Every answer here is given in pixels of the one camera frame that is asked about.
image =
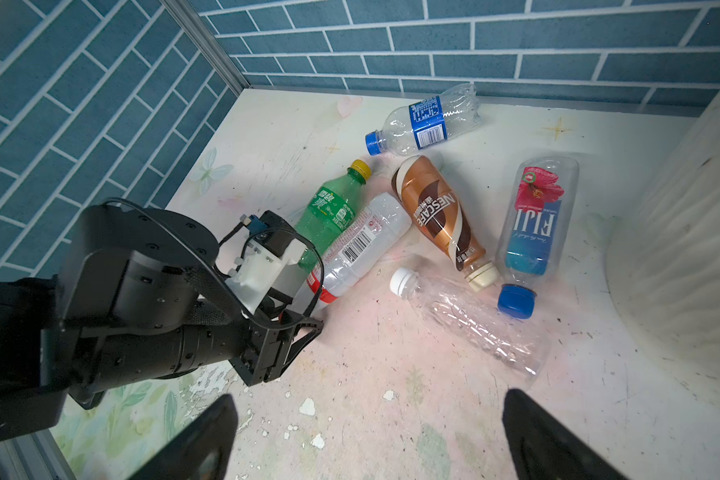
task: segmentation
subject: barcode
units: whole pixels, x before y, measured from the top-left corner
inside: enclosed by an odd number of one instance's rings
[[[350,264],[354,264],[355,260],[362,254],[365,248],[371,244],[371,237],[364,230],[360,232],[344,247],[342,252]]]
[[[424,148],[427,145],[436,144],[439,141],[445,140],[443,136],[443,125],[437,124],[426,130],[416,132],[416,138],[418,138],[418,144],[420,148]]]

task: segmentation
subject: white bottle cap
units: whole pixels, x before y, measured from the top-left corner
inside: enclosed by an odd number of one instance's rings
[[[498,268],[496,268],[493,263],[488,262],[478,268],[475,272],[472,272],[472,274],[467,277],[467,281],[473,291],[479,292],[486,286],[496,283],[496,280],[499,280],[499,277],[500,274]]]
[[[397,296],[402,296],[405,283],[407,283],[416,272],[404,266],[397,269],[392,274],[392,279],[389,281],[389,289],[392,290]]]

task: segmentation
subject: empty water bottle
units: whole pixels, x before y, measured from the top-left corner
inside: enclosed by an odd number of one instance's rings
[[[365,135],[365,146],[371,155],[385,151],[413,155],[480,125],[478,108],[474,85],[456,85],[437,97],[394,110],[381,130]]]
[[[538,324],[498,312],[457,283],[421,276],[407,268],[394,272],[389,288],[410,302],[422,318],[470,341],[509,367],[503,371],[510,383],[529,386],[538,376],[550,349],[546,332]]]

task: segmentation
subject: blue tile wall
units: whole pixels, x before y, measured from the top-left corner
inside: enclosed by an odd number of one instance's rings
[[[216,34],[252,85],[691,107],[720,90],[720,0],[191,1],[253,18]]]
[[[166,206],[235,100],[159,0],[0,0],[0,281],[58,273],[90,204]]]
[[[213,26],[219,33],[242,33],[255,32],[256,27],[253,26],[251,18],[245,12],[223,13],[211,15],[210,18]]]
[[[349,24],[342,0],[290,5],[288,14],[297,28]]]
[[[283,7],[259,8],[252,10],[251,17],[259,30],[286,30],[291,27],[288,15]]]

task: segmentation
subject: black cable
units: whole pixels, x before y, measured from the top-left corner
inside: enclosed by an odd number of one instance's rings
[[[239,232],[240,229],[243,228],[244,226],[245,225],[243,225],[242,222],[238,223],[238,225],[235,225],[235,228],[233,228],[231,232],[229,232],[227,235],[224,236],[224,238],[221,239],[221,241],[219,242],[219,247],[221,247],[221,245],[225,244],[230,238],[235,236],[237,234],[237,232]],[[221,278],[230,278],[229,275],[225,274],[224,272],[221,272],[221,270],[219,270],[219,267],[216,266],[216,264],[213,264],[213,271],[215,271],[217,275],[220,275]]]
[[[240,222],[238,225],[235,225],[235,228],[233,228],[231,232],[229,232],[227,235],[224,236],[224,238],[221,239],[221,241],[219,242],[219,246],[225,244],[227,240],[235,236],[237,232],[239,232],[240,229],[244,226],[245,225],[243,225],[242,222]]]
[[[292,236],[301,243],[305,244],[306,247],[309,248],[317,256],[317,260],[320,263],[320,286],[317,288],[317,291],[312,297],[312,300],[309,302],[309,305],[307,305],[307,308],[304,309],[304,313],[302,313],[302,315],[304,316],[310,316],[312,314],[312,311],[315,309],[315,306],[317,305],[317,301],[320,300],[320,294],[322,293],[322,283],[326,279],[326,266],[322,262],[322,257],[320,256],[317,247],[315,247],[315,245],[310,242],[305,236],[300,235],[292,230],[279,228],[277,226],[266,228],[260,231],[258,234],[253,234],[246,239],[245,243],[242,245],[242,252],[240,252],[240,258],[246,257],[246,248],[248,247],[248,244],[251,242],[251,240],[253,240],[257,236],[266,235],[274,232],[283,232]]]

